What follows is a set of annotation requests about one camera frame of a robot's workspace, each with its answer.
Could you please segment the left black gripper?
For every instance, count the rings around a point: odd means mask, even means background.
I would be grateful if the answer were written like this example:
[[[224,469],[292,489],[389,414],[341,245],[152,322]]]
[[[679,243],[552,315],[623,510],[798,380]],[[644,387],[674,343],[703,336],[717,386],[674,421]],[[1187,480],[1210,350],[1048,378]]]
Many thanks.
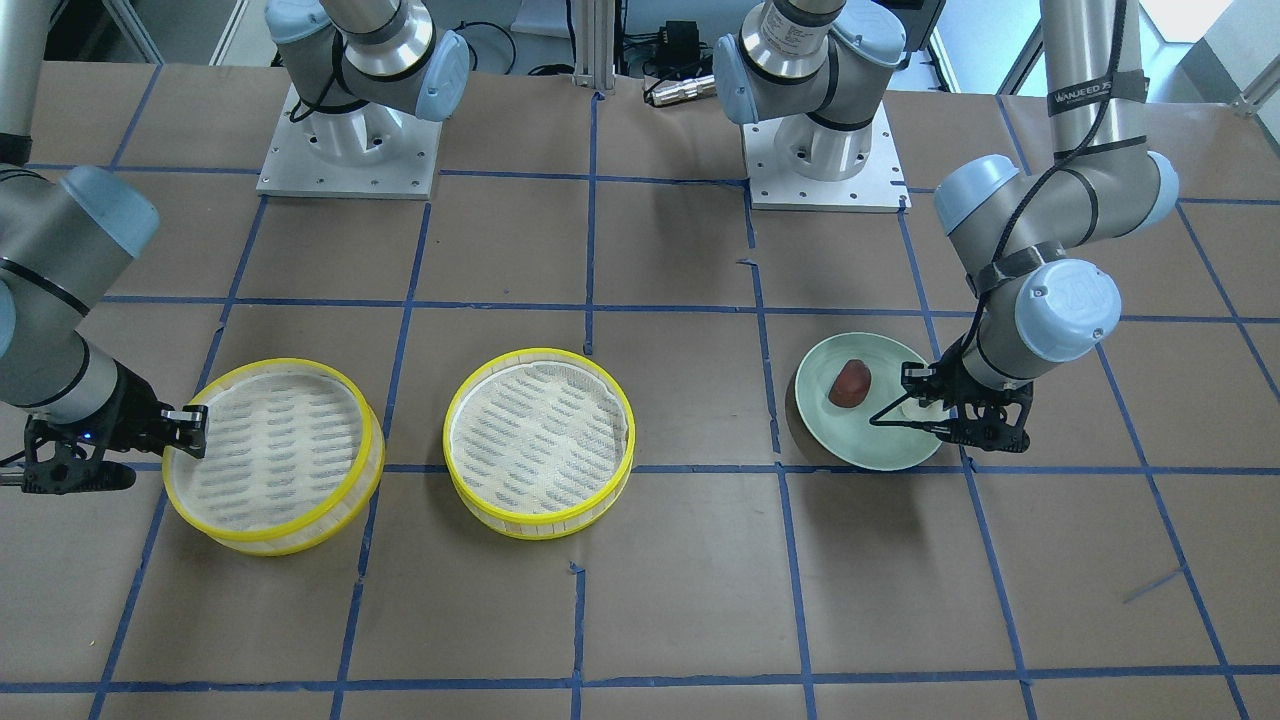
[[[872,427],[925,429],[936,438],[989,452],[1023,454],[1030,447],[1025,423],[1033,384],[993,389],[975,380],[963,364],[956,341],[931,365],[902,363],[905,395],[876,413]],[[950,409],[957,411],[951,415]]]

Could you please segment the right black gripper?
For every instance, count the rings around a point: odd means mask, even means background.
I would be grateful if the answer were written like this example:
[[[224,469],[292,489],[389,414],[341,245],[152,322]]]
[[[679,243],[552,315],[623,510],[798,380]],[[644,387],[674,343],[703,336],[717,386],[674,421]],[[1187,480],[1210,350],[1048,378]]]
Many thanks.
[[[56,496],[129,489],[136,471],[106,460],[109,451],[161,455],[178,448],[204,459],[207,432],[207,406],[164,404],[146,380],[118,365],[115,388],[100,410],[76,421],[27,421],[23,468],[4,468],[1,486]]]

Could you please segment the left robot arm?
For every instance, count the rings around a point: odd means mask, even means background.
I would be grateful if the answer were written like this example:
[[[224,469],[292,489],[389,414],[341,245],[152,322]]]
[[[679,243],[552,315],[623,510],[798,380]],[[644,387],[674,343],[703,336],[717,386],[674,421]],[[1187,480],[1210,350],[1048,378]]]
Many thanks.
[[[1116,327],[1114,279],[1070,258],[1164,219],[1178,173],[1148,149],[1140,29],[1134,1],[1043,1],[1046,113],[1052,164],[1037,176],[987,155],[950,173],[934,209],[975,297],[968,331],[940,360],[891,360],[851,388],[845,361],[822,372],[814,400],[833,418],[806,428],[828,450],[845,436],[864,451],[906,438],[1020,454],[1034,382],[1091,352]],[[814,204],[852,192],[890,151],[876,127],[890,77],[906,54],[901,20],[873,1],[763,1],[713,50],[716,92],[742,128],[759,199]]]

